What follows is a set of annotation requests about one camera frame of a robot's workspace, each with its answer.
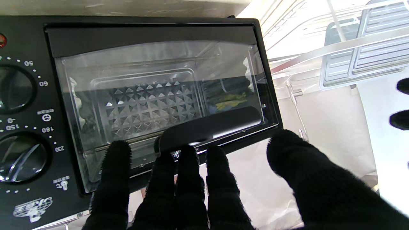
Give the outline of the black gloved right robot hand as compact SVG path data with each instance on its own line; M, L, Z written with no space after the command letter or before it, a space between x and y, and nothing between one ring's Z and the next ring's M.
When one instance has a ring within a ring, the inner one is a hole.
M178 165L170 153L156 159L145 198L128 226L131 149L113 142L84 230L253 230L224 151L206 152L206 180L190 145ZM293 191L304 230L407 230L409 220L351 172L289 130L272 136L267 160Z

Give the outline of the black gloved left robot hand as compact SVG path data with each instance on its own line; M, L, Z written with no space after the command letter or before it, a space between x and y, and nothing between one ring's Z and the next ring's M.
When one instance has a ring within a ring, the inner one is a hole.
M409 95L409 78L404 78L399 80L396 85L396 89L405 94ZM409 110L403 110L396 112L390 116L390 125L394 128L408 131L409 130Z

